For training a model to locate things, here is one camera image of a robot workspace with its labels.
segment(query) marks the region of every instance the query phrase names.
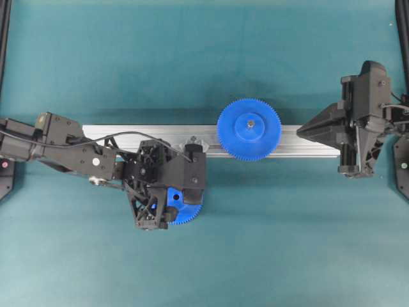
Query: aluminum rail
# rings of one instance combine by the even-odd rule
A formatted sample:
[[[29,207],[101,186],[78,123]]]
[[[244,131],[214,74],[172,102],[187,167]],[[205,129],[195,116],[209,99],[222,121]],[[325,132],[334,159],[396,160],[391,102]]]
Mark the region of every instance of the aluminum rail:
[[[283,125],[281,142],[268,157],[335,158],[339,156],[339,150],[335,148],[299,138],[296,135],[299,127],[298,125]],[[208,157],[232,157],[221,148],[215,125],[83,125],[82,128],[85,136],[90,139],[123,131],[139,131],[163,139],[179,149],[193,137],[193,139],[204,142],[204,148],[208,145],[206,151]],[[131,152],[136,152],[139,143],[145,139],[138,135],[124,135],[115,138],[120,148]]]

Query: wire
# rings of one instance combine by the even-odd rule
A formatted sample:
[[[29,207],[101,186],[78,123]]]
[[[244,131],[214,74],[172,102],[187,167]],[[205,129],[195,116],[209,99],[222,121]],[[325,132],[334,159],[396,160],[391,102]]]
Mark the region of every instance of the wire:
[[[402,106],[400,104],[384,104],[381,106],[382,109],[385,109],[386,107],[395,107],[396,109],[402,109],[409,112],[409,107]]]
[[[162,141],[161,139],[157,139],[157,138],[155,138],[153,136],[150,136],[149,134],[145,134],[145,133],[138,132],[138,131],[118,132],[118,133],[114,133],[114,134],[109,134],[107,136],[103,136],[103,137],[98,138],[98,139],[91,139],[89,141],[85,141],[85,142],[81,142],[81,143],[77,143],[77,144],[70,144],[70,145],[45,144],[45,143],[42,143],[42,142],[33,141],[32,139],[26,139],[26,138],[22,138],[20,136],[16,136],[15,134],[6,132],[6,131],[4,131],[2,129],[0,129],[0,134],[4,134],[5,136],[8,136],[8,137],[13,138],[13,139],[18,139],[19,141],[24,141],[24,142],[31,143],[31,144],[34,144],[34,145],[50,147],[50,148],[75,148],[75,147],[81,147],[81,146],[84,146],[84,145],[93,144],[93,143],[98,142],[98,141],[103,141],[105,139],[115,138],[116,136],[123,136],[125,134],[137,134],[139,136],[144,136],[144,137],[146,137],[148,139],[152,139],[152,140],[158,142],[159,144],[165,146],[166,148],[172,150],[173,152],[176,152],[178,155],[181,155],[183,158],[185,158],[189,162],[192,162],[192,160],[190,160],[190,158],[187,155],[185,155],[183,152],[173,148],[172,146],[168,145],[166,142]],[[134,152],[128,152],[126,150],[122,150],[122,149],[119,149],[119,148],[116,149],[116,150],[119,151],[119,152],[124,152],[126,154],[135,154]]]
[[[402,99],[400,99],[393,91],[390,93],[397,101],[400,101],[400,103],[403,103]]]

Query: black plastic part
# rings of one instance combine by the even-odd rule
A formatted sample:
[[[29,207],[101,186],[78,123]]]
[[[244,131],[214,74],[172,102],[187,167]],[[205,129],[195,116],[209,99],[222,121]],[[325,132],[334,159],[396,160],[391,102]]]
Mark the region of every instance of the black plastic part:
[[[6,63],[7,36],[11,9],[12,0],[0,0],[0,93],[3,87],[3,74]],[[4,162],[7,163],[7,168],[1,166]],[[1,159],[0,163],[0,200],[2,200],[13,189],[15,162]]]
[[[0,159],[0,200],[13,189],[15,162]]]
[[[341,79],[342,97],[297,130],[297,136],[341,151],[338,172],[371,177],[391,119],[390,78],[383,65],[365,61],[359,75]]]
[[[396,187],[409,198],[409,140],[402,136],[394,144]]]

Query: black metal bar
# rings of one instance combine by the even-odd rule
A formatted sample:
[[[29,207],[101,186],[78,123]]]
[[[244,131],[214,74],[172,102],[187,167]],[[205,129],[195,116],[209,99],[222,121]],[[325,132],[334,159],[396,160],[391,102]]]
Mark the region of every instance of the black metal bar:
[[[397,31],[401,43],[403,70],[405,73],[406,92],[409,93],[409,0],[396,0],[395,13]]]
[[[3,87],[3,74],[6,63],[7,36],[11,9],[12,0],[0,0],[0,91]]]

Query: gear teeth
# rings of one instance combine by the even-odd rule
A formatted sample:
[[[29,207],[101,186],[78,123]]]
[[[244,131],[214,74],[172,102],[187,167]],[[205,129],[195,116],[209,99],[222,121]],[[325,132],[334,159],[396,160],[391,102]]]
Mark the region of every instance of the gear teeth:
[[[189,218],[187,218],[187,219],[185,219],[183,221],[175,220],[173,222],[170,222],[169,224],[170,225],[182,225],[182,224],[189,223],[189,222],[193,221],[199,215],[200,211],[202,210],[202,205],[188,205],[188,206],[195,206],[195,207],[197,207],[197,210]]]
[[[222,127],[219,125],[220,119],[225,115],[226,110],[228,110],[231,106],[233,106],[234,104],[240,103],[240,102],[242,102],[242,101],[246,101],[246,100],[252,100],[253,102],[257,102],[257,103],[263,104],[264,106],[267,106],[267,107],[269,108],[269,110],[271,110],[272,114],[274,114],[274,115],[276,116],[277,121],[278,121],[278,124],[279,124],[280,127],[281,127],[281,119],[280,119],[279,115],[277,114],[277,112],[276,112],[269,104],[267,104],[266,102],[264,102],[264,101],[262,101],[262,100],[255,99],[255,98],[241,98],[241,99],[238,99],[238,100],[236,100],[236,101],[234,101],[234,102],[228,104],[228,105],[223,109],[223,111],[221,112],[221,114],[220,114],[220,116],[219,116],[219,119],[217,120],[217,137],[218,137],[218,139],[219,139],[219,143],[220,143],[221,147],[223,147],[223,149],[225,149],[225,151],[226,151],[228,154],[232,155],[235,159],[238,159],[238,160],[241,160],[241,161],[246,161],[246,162],[254,162],[254,161],[258,161],[258,160],[264,159],[265,157],[267,157],[268,155],[270,155],[270,153],[271,153],[271,152],[278,146],[278,144],[280,143],[280,141],[281,141],[281,133],[279,134],[279,138],[278,138],[277,144],[276,144],[275,146],[273,146],[270,151],[267,150],[268,152],[266,151],[266,154],[262,154],[262,155],[255,155],[255,156],[253,156],[253,157],[246,157],[246,156],[240,155],[239,153],[236,153],[234,150],[231,150],[231,149],[229,148],[229,146],[226,146],[224,140],[223,140],[223,139],[221,138],[221,136],[220,136],[220,135],[221,135],[220,130],[221,130],[221,128],[222,128]]]

